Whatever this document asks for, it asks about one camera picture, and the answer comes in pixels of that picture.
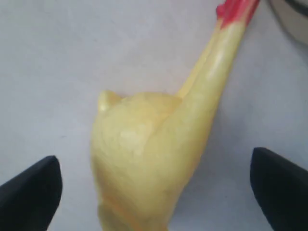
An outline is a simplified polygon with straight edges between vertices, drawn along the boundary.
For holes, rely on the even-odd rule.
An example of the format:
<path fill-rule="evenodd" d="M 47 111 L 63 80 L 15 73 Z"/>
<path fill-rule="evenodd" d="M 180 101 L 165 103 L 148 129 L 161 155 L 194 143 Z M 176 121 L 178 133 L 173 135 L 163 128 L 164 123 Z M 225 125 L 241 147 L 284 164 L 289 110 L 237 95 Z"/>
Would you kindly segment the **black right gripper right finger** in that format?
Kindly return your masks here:
<path fill-rule="evenodd" d="M 253 149 L 250 185 L 268 223 L 275 231 L 308 229 L 308 172 L 279 154 Z"/>

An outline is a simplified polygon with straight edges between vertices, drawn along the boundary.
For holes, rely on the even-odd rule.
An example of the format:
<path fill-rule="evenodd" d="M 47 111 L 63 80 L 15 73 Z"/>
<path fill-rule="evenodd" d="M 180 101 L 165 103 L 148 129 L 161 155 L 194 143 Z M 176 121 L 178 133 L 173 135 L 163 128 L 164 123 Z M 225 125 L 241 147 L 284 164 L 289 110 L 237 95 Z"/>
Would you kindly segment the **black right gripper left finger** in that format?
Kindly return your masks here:
<path fill-rule="evenodd" d="M 46 231 L 63 191 L 60 164 L 47 156 L 0 186 L 2 231 Z"/>

